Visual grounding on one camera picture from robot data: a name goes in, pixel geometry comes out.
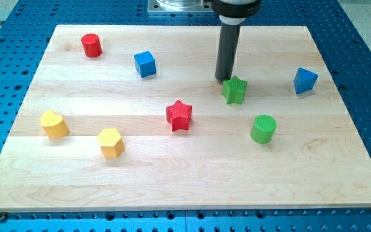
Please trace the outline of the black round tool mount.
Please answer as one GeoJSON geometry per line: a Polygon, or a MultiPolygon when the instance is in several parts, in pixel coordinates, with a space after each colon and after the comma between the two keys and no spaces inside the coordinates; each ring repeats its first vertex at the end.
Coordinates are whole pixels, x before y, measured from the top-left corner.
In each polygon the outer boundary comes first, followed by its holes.
{"type": "Polygon", "coordinates": [[[262,0],[212,0],[211,8],[219,15],[222,23],[242,24],[246,18],[257,14],[262,0]]]}

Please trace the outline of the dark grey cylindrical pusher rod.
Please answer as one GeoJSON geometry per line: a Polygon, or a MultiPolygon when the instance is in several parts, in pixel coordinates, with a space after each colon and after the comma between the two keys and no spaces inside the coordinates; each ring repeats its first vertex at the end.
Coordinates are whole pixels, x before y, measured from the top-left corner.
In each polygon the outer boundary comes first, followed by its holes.
{"type": "Polygon", "coordinates": [[[219,82],[231,78],[241,25],[222,23],[216,60],[215,77],[219,82]]]}

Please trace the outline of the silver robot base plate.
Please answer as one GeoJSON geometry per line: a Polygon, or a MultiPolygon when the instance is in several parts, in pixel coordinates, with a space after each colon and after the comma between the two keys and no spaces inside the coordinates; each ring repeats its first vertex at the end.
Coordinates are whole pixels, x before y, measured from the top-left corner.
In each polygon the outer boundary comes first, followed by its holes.
{"type": "Polygon", "coordinates": [[[211,10],[211,0],[149,0],[148,12],[204,12],[211,10]]]}

